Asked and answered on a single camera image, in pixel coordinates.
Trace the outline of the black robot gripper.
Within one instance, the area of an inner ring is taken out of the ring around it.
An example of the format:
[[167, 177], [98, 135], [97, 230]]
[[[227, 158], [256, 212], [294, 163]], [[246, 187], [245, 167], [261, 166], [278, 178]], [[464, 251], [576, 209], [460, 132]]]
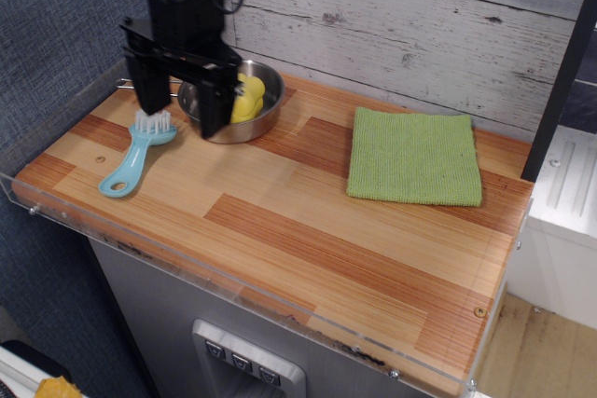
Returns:
[[[152, 61], [222, 66], [242, 59], [222, 39], [225, 17], [232, 13], [224, 0], [147, 0], [147, 4], [147, 19], [126, 18], [120, 27], [127, 37], [124, 52], [138, 102], [147, 115], [154, 115], [169, 105], [169, 76]], [[236, 75], [199, 84], [203, 139], [230, 123], [238, 84]]]

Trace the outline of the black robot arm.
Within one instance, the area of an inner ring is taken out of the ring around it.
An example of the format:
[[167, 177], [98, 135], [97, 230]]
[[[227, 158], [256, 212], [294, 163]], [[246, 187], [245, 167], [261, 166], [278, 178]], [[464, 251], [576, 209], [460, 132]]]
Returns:
[[231, 118], [242, 58], [224, 43], [224, 0], [147, 0], [146, 20], [121, 23], [124, 54], [142, 110], [153, 115], [171, 102], [170, 79], [198, 90], [201, 135], [208, 139]]

